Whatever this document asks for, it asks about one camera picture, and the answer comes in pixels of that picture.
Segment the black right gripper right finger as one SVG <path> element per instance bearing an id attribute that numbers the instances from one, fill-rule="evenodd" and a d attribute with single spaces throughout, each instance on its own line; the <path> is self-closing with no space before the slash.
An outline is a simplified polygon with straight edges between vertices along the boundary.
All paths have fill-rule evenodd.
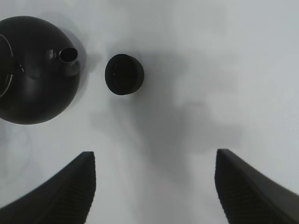
<path id="1" fill-rule="evenodd" d="M 217 150 L 214 182 L 230 224 L 299 222 L 299 196 L 228 149 Z"/>

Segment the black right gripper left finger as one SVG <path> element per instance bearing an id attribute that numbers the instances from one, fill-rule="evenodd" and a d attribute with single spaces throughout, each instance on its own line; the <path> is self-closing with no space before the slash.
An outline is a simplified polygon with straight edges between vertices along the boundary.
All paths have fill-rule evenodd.
<path id="1" fill-rule="evenodd" d="M 82 152 L 45 183 L 0 209 L 2 224 L 84 224 L 96 191 L 95 156 Z"/>

